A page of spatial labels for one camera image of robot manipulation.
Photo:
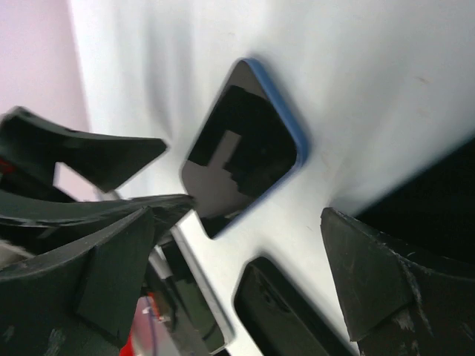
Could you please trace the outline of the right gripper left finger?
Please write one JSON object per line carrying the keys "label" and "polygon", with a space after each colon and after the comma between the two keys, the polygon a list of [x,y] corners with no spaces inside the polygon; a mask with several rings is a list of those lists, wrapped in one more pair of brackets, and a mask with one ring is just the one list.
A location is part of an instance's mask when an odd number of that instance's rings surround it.
{"label": "right gripper left finger", "polygon": [[118,355],[154,237],[151,210],[1,270],[2,355]]}

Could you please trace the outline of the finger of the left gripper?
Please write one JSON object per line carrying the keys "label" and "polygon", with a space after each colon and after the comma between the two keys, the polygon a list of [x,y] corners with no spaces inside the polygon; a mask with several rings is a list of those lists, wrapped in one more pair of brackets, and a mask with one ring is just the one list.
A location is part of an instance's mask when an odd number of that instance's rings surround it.
{"label": "finger of the left gripper", "polygon": [[30,254],[43,254],[92,234],[141,208],[166,230],[195,206],[186,194],[98,202],[51,202],[1,192],[1,241]]}
{"label": "finger of the left gripper", "polygon": [[1,189],[38,200],[73,202],[53,184],[58,162],[108,193],[166,150],[160,138],[75,131],[17,106],[1,118]]}

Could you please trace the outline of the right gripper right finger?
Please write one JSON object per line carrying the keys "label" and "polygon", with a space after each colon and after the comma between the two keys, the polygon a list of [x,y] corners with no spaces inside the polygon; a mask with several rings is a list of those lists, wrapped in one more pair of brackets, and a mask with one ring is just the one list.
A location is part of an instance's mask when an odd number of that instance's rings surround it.
{"label": "right gripper right finger", "polygon": [[473,355],[474,265],[438,256],[333,208],[321,234],[361,355]]}

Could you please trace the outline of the black phone case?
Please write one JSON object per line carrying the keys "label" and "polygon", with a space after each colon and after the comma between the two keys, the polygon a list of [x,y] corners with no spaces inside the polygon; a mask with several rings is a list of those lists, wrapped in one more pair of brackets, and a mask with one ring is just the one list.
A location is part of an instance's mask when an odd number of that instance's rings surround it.
{"label": "black phone case", "polygon": [[263,355],[351,355],[279,268],[265,257],[243,270],[235,311]]}

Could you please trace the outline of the blue-edged black phone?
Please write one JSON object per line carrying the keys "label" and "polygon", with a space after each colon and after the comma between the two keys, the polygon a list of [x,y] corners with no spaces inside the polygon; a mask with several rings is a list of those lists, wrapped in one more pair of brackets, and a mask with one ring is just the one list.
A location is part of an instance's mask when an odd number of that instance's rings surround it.
{"label": "blue-edged black phone", "polygon": [[265,67],[237,60],[180,172],[206,236],[235,224],[308,155],[307,135]]}

